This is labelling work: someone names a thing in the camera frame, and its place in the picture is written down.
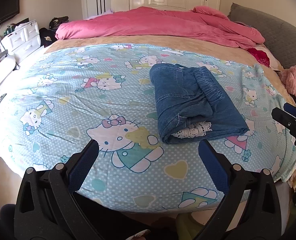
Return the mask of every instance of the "grey headboard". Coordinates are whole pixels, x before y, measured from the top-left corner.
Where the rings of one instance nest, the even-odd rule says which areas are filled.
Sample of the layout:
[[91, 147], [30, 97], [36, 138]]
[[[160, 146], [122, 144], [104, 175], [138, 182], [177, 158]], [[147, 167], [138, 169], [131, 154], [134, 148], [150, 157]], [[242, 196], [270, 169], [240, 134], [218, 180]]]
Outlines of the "grey headboard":
[[260, 31], [265, 46], [284, 68], [296, 65], [296, 27], [270, 14], [233, 3], [229, 19]]

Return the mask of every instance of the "blue denim garment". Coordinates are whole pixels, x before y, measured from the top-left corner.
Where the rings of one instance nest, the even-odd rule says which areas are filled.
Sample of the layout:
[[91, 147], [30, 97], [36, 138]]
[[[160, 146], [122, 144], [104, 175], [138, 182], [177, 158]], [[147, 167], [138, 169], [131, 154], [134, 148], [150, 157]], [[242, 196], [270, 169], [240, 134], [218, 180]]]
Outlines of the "blue denim garment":
[[[227, 93], [206, 67], [156, 64], [150, 70], [150, 79], [155, 86], [158, 130], [163, 142], [215, 140], [249, 130]], [[195, 138], [172, 135], [196, 122], [211, 122], [212, 131]]]

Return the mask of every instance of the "pink heart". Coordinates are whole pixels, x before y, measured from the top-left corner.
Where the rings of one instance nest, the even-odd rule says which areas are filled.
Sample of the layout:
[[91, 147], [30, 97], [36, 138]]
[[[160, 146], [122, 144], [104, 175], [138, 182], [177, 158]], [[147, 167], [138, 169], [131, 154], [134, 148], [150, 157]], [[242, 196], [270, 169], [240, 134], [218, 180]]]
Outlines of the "pink heart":
[[252, 115], [252, 116], [258, 116], [258, 114], [256, 113], [255, 110], [251, 110], [251, 115]]
[[232, 86], [226, 86], [225, 87], [229, 92], [233, 92], [234, 88]]

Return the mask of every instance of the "light blue bedding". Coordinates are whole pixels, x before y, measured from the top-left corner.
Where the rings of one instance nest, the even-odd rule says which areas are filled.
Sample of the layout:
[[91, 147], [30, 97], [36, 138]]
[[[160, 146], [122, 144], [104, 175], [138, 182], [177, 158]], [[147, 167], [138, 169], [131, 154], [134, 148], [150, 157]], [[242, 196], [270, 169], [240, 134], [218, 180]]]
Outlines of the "light blue bedding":
[[223, 194], [198, 156], [198, 143], [166, 145], [159, 138], [149, 70], [161, 62], [206, 66], [243, 115], [250, 130], [211, 141], [217, 152], [246, 170], [269, 168], [275, 179], [288, 179], [296, 147], [289, 131], [271, 117], [285, 100], [260, 65], [147, 44], [44, 55], [0, 103], [0, 155], [21, 174], [30, 166], [51, 169], [93, 138], [101, 151], [80, 190], [84, 196], [130, 212], [218, 205]]

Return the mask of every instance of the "blue gripper pad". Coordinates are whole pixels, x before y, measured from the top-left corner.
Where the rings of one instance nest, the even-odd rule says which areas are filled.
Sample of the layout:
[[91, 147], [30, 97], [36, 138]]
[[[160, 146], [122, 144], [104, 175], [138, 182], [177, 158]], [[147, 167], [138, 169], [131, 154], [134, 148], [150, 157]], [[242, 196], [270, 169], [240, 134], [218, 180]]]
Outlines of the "blue gripper pad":
[[76, 161], [68, 175], [67, 187], [70, 194], [81, 188], [98, 154], [99, 145], [95, 140], [91, 140], [81, 153], [75, 153], [70, 157], [68, 162], [74, 163]]
[[292, 116], [296, 117], [296, 107], [289, 103], [284, 104], [284, 111], [287, 113], [291, 114]]
[[226, 156], [217, 153], [207, 140], [203, 140], [199, 143], [198, 154], [217, 190], [227, 195], [231, 175], [231, 163], [229, 160]]

